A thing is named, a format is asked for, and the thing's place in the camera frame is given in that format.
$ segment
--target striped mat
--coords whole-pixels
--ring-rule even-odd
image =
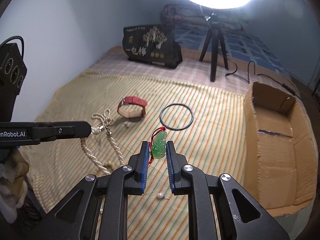
[[[148,101],[146,117],[129,128],[116,112],[119,101],[127,95]],[[243,100],[243,95],[214,87],[142,76],[103,75],[88,69],[59,89],[36,121],[85,120],[95,125],[91,115],[109,108],[115,119],[110,129],[127,162],[139,152],[141,142],[149,140],[161,126],[161,109],[171,103],[184,103],[193,110],[194,122],[184,131],[167,130],[167,140],[172,140],[176,151],[205,173],[218,176],[227,172],[242,183],[246,156]],[[164,114],[164,120],[170,126],[181,127],[190,121],[190,114],[180,106],[172,107]],[[99,160],[119,166],[104,133],[91,135],[88,142]],[[95,171],[94,164],[81,151],[79,139],[22,147],[21,152],[29,160],[28,177],[46,212],[85,175]],[[159,192],[169,200],[158,200]],[[155,160],[149,167],[145,194],[129,196],[128,239],[188,239],[187,196],[171,194],[165,158]]]

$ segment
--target black gift bag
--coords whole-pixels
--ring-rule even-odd
[[[122,46],[129,60],[176,68],[182,62],[181,48],[174,41],[173,25],[125,27]]]

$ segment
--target cardboard box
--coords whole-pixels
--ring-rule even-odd
[[[244,99],[244,188],[273,216],[308,206],[316,192],[316,153],[300,103],[254,82]]]

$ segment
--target watch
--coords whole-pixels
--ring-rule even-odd
[[[137,105],[141,106],[142,110],[127,111],[121,108],[124,105]],[[135,118],[135,117],[145,117],[146,116],[146,106],[148,102],[137,96],[124,97],[118,105],[118,114],[124,118]]]

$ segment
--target black cable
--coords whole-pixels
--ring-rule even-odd
[[[225,74],[225,76],[227,77],[227,76],[230,76],[230,75],[234,75],[234,76],[236,76],[236,77],[244,80],[245,82],[248,82],[248,84],[250,84],[250,81],[249,81],[249,80],[246,80],[245,78],[243,78],[243,77],[235,74],[235,73],[238,71],[238,64],[237,64],[236,62],[234,62],[233,60],[231,60],[230,58],[228,58],[228,60],[229,60],[230,62],[232,62],[232,63],[236,66],[236,70],[233,71],[233,72],[231,72],[231,73]]]
[[[248,64],[248,84],[250,84],[250,77],[249,77],[249,66],[250,66],[250,63],[253,63],[253,74],[255,75],[256,74],[256,63],[252,60],[249,62]]]
[[[12,40],[20,40],[20,41],[21,41],[21,57],[22,57],[22,59],[23,59],[23,55],[24,55],[24,41],[23,41],[23,38],[22,38],[21,36],[12,36],[12,37],[6,39],[4,42],[2,42],[2,43],[0,44],[0,48],[1,48],[4,44],[6,44],[6,43],[8,43],[9,41],[12,41]]]
[[[211,24],[207,21],[207,19],[206,19],[206,17],[205,17],[205,14],[204,14],[204,12],[203,12],[203,10],[202,10],[202,6],[201,6],[201,5],[200,5],[200,10],[201,10],[201,13],[202,13],[202,16],[203,16],[205,22],[206,22],[207,25],[209,26],[209,29],[213,32],[212,26],[211,26]]]
[[[295,92],[292,88],[290,88],[289,86],[287,86],[286,84],[280,83],[279,81],[277,81],[277,80],[275,80],[274,78],[272,78],[272,77],[270,77],[270,76],[268,76],[268,75],[265,75],[265,74],[257,74],[257,76],[265,76],[265,77],[268,77],[268,78],[272,79],[274,82],[276,82],[276,83],[278,83],[279,85],[281,85],[283,88],[285,88],[287,91],[289,91],[292,95],[296,96],[297,98],[299,98],[299,99],[302,101],[301,97],[299,97],[299,96],[296,94],[296,92]]]

